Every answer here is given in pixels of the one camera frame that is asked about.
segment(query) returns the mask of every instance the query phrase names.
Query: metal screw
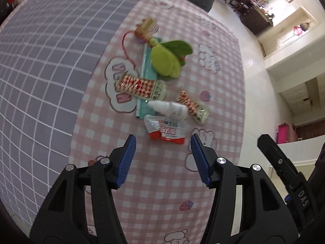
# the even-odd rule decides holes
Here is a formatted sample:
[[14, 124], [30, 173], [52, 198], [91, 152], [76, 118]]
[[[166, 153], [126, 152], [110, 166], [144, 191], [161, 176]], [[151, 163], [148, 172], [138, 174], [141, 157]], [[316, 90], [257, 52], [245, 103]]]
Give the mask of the metal screw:
[[217, 158], [217, 162], [220, 163], [220, 164], [225, 164], [227, 161], [225, 158]]
[[109, 164], [110, 163], [110, 159], [108, 159], [108, 158], [102, 158], [101, 160], [100, 160], [100, 163], [101, 164]]
[[65, 167], [65, 169], [66, 169], [67, 171], [71, 171], [71, 170], [74, 169], [74, 165], [73, 165], [73, 164], [68, 164], [68, 165]]
[[259, 171], [259, 170], [261, 170], [261, 166], [259, 166], [258, 164], [254, 164], [254, 165], [253, 165], [253, 169], [254, 169], [255, 171]]

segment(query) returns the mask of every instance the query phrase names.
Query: candy wrapper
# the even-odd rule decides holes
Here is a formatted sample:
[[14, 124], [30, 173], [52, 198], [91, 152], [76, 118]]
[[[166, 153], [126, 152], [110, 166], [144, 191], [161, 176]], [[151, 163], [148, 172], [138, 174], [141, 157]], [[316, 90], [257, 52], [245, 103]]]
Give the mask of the candy wrapper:
[[126, 72], [115, 82], [117, 92], [124, 92], [146, 100], [163, 100], [166, 95], [164, 81], [141, 79]]
[[192, 115], [199, 124], [204, 124], [208, 119], [210, 114], [209, 109], [193, 101], [184, 90], [181, 91], [177, 102], [185, 104], [189, 109], [188, 112], [190, 115]]
[[162, 139], [181, 145], [185, 143], [187, 131], [185, 121], [174, 120], [165, 116], [146, 115], [144, 123], [152, 140]]

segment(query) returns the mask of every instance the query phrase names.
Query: table with clutter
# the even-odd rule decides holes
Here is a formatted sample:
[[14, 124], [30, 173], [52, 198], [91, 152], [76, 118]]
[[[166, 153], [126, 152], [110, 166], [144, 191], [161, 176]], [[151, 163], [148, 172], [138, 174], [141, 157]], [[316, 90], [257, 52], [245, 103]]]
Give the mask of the table with clutter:
[[[54, 120], [43, 124], [42, 112], [31, 116], [29, 104], [25, 111], [19, 101], [13, 103], [10, 97], [5, 98], [5, 90], [0, 93], [16, 111], [26, 114], [25, 119], [28, 115], [37, 122], [32, 134], [27, 134], [24, 123], [20, 127], [12, 126], [32, 139], [31, 152], [26, 152], [20, 143], [15, 147], [20, 155], [30, 156], [34, 165], [26, 172], [32, 175], [35, 184], [22, 181], [20, 186], [8, 189], [6, 183], [1, 183], [1, 198], [14, 210], [17, 203], [19, 211], [25, 208], [27, 214], [31, 209], [26, 205], [31, 201], [36, 205], [35, 215], [46, 196], [46, 190], [37, 187], [40, 182], [49, 190], [68, 160], [78, 168], [93, 165], [109, 156], [114, 148], [121, 147], [128, 135], [133, 134], [137, 141], [135, 156], [125, 184], [113, 192], [128, 243], [198, 243], [210, 214], [214, 190], [201, 182], [189, 141], [196, 133], [218, 156], [238, 164], [245, 89], [237, 39], [226, 26], [186, 0], [88, 0], [83, 11], [78, 12], [89, 14], [84, 18], [73, 14], [74, 7], [79, 8], [78, 3], [84, 0], [59, 1], [58, 4], [53, 1], [52, 6], [60, 9], [66, 6], [68, 16], [55, 18], [59, 23], [53, 26], [61, 29], [60, 38], [55, 32], [50, 35], [47, 27], [36, 30], [32, 24], [25, 27], [16, 24], [20, 30], [29, 29], [22, 45], [30, 47], [27, 54], [24, 49], [17, 52], [25, 61], [23, 71], [17, 72], [32, 77], [35, 85], [37, 81], [48, 84], [43, 96], [35, 99], [41, 103], [40, 110], [45, 104], [55, 104], [57, 112]], [[44, 9], [48, 2], [27, 0], [20, 6], [30, 7], [29, 13], [38, 16], [37, 9]], [[8, 32], [19, 17], [24, 14], [18, 10], [0, 33], [9, 44], [13, 43], [10, 39], [14, 36]], [[40, 18], [38, 21], [40, 27], [49, 25]], [[52, 38], [62, 41], [60, 46], [48, 45]], [[48, 49], [46, 57], [42, 51], [32, 56], [38, 44], [43, 45], [42, 51]], [[64, 55], [50, 52], [61, 48], [65, 49]], [[12, 72], [16, 70], [13, 62], [1, 64]], [[43, 64], [38, 73], [35, 63]], [[48, 65], [55, 68], [51, 76], [45, 77]], [[65, 75], [66, 69], [71, 73]], [[1, 81], [16, 89], [17, 80], [10, 78]], [[31, 99], [36, 94], [35, 85], [30, 92], [24, 87], [19, 90]], [[64, 88], [58, 98], [51, 92], [52, 85]], [[65, 118], [65, 112], [73, 116], [63, 124], [59, 114]], [[44, 126], [51, 127], [50, 141], [46, 144], [45, 137], [39, 136], [42, 132], [38, 134], [38, 128]], [[41, 148], [47, 149], [46, 160], [34, 153], [36, 147], [39, 152]], [[11, 154], [8, 156], [10, 162], [14, 161], [25, 171], [22, 161], [15, 160]], [[44, 178], [38, 176], [35, 162], [47, 168]], [[1, 165], [8, 169], [8, 172], [1, 171], [6, 181], [11, 182], [12, 176], [17, 182], [23, 179], [6, 162]], [[26, 195], [22, 189], [23, 200], [28, 199], [24, 202], [8, 192], [13, 190], [18, 195], [20, 188], [28, 188], [34, 195]], [[91, 188], [85, 188], [85, 196], [88, 231], [96, 234]], [[21, 216], [26, 223], [35, 218]]]

